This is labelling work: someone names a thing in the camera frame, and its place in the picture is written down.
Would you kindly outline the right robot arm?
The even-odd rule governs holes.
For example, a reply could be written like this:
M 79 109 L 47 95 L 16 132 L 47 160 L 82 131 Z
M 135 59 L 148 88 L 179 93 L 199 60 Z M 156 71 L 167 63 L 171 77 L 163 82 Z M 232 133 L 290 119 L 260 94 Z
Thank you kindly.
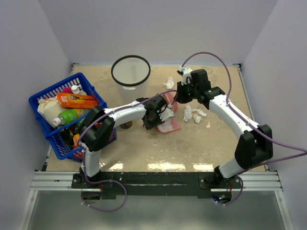
M 187 104 L 197 100 L 222 119 L 238 138 L 234 158 L 214 169 L 208 180 L 210 187 L 225 188 L 234 176 L 273 157 L 272 143 L 263 137 L 271 138 L 272 129 L 249 119 L 227 99 L 222 89 L 212 87 L 206 70 L 180 67 L 177 72 L 182 80 L 177 82 L 176 101 Z

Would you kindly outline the pink dustpan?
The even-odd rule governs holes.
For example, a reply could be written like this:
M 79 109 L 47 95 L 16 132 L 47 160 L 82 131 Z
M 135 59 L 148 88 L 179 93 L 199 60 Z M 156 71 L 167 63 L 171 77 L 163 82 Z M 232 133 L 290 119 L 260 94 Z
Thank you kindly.
M 176 119 L 167 119 L 163 124 L 158 125 L 157 130 L 160 133 L 170 133 L 180 130 L 180 124 Z

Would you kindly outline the yellow pink snack box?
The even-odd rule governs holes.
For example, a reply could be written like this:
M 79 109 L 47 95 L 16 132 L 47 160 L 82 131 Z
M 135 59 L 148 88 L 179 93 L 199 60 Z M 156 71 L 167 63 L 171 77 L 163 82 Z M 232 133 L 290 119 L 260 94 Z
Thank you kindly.
M 73 146 L 77 147 L 78 146 L 78 139 L 79 139 L 80 135 L 76 134 L 73 136 Z

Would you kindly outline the small white paper scrap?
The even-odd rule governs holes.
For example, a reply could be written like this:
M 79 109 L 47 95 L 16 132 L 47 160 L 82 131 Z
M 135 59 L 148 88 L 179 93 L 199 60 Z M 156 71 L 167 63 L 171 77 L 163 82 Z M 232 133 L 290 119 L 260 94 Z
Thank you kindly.
M 201 109 L 192 109 L 191 111 L 193 113 L 193 120 L 196 124 L 199 124 L 202 118 L 207 116 Z

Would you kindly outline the blue plastic basket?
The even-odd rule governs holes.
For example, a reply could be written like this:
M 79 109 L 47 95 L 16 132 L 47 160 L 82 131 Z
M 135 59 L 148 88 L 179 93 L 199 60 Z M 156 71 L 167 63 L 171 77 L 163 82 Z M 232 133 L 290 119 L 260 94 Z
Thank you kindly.
M 95 105 L 106 102 L 82 73 L 76 73 L 28 99 L 44 136 L 59 160 L 82 161 L 78 128 Z

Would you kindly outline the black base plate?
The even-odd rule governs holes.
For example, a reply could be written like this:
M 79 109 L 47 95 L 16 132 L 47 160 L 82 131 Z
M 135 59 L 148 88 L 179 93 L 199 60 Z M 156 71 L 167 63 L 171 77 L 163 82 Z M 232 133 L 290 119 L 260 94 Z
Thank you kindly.
M 85 179 L 75 173 L 71 186 L 86 198 L 115 199 L 117 196 L 196 196 L 230 201 L 242 187 L 238 176 L 216 182 L 213 172 L 99 172 Z

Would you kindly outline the tin can with orange label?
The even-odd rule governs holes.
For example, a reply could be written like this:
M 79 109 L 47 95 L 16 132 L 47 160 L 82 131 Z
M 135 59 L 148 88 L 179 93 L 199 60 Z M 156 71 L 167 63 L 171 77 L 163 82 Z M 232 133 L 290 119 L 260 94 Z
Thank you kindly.
M 132 122 L 132 121 L 129 121 L 129 122 L 126 122 L 126 123 L 121 124 L 120 127 L 121 127 L 122 129 L 129 129 L 129 128 L 131 128 L 132 124 L 133 124 L 133 122 Z

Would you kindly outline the large crumpled white paper scrap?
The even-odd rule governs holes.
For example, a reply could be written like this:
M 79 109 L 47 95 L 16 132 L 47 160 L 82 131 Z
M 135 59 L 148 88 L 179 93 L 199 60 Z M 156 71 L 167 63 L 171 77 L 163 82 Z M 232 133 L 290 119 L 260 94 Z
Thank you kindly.
M 163 83 L 164 87 L 167 89 L 167 90 L 171 90 L 174 88 L 174 80 L 172 77 L 168 77 L 167 78 L 167 82 L 166 83 Z

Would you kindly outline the beige cloth bag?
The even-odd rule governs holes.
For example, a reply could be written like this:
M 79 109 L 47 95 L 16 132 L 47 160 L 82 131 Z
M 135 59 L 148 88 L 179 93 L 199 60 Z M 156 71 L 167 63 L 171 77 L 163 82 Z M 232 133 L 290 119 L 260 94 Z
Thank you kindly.
M 56 127 L 53 123 L 53 119 L 57 118 L 61 112 L 65 111 L 56 97 L 51 97 L 47 99 L 38 100 L 38 109 L 39 114 L 52 126 Z

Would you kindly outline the twisted white paper scrap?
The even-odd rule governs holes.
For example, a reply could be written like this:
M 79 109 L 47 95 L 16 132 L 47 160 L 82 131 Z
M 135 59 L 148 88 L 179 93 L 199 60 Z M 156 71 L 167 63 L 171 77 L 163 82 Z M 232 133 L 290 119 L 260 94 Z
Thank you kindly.
M 185 110 L 184 110 L 184 113 L 183 113 L 183 121 L 184 122 L 187 122 L 189 121 L 191 118 L 193 117 L 193 114 L 192 114 L 192 108 L 189 104 L 187 104 L 185 106 Z

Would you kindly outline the green bottle white cap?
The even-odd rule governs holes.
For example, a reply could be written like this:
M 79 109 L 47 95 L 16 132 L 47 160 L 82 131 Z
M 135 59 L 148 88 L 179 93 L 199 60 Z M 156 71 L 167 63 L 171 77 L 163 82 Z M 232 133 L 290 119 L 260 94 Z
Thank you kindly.
M 78 119 L 79 117 L 85 115 L 88 109 L 69 109 L 64 112 L 59 113 L 59 115 L 53 119 L 53 125 L 55 127 L 64 126 L 72 121 Z

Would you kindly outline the white pump bottle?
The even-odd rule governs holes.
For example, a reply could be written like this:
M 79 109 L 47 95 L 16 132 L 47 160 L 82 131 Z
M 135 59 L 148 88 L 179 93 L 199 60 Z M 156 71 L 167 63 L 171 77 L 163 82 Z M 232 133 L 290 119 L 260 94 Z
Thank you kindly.
M 71 86 L 71 92 L 73 94 L 87 95 L 87 93 L 82 89 L 81 85 L 72 85 Z

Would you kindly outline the pink hand brush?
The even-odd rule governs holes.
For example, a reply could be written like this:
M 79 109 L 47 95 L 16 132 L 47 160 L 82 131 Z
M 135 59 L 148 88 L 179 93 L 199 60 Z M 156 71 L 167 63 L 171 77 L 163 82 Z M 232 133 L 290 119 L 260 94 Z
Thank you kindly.
M 178 111 L 178 104 L 174 101 L 175 93 L 174 92 L 168 92 L 162 95 L 163 98 L 166 100 L 168 105 L 172 105 L 171 109 L 174 113 Z

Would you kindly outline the white bin with black rim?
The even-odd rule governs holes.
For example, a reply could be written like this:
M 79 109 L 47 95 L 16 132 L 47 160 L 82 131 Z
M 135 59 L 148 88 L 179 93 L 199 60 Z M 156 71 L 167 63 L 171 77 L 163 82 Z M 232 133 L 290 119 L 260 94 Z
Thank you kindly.
M 147 96 L 150 74 L 151 66 L 141 56 L 127 55 L 114 62 L 111 67 L 111 77 L 118 87 L 124 104 Z

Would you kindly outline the orange box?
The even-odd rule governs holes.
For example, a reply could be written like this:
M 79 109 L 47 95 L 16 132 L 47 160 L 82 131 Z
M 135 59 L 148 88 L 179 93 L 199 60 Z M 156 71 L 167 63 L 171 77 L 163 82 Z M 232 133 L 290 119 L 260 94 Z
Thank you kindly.
M 92 109 L 98 106 L 97 101 L 88 95 L 59 92 L 56 98 L 64 108 Z

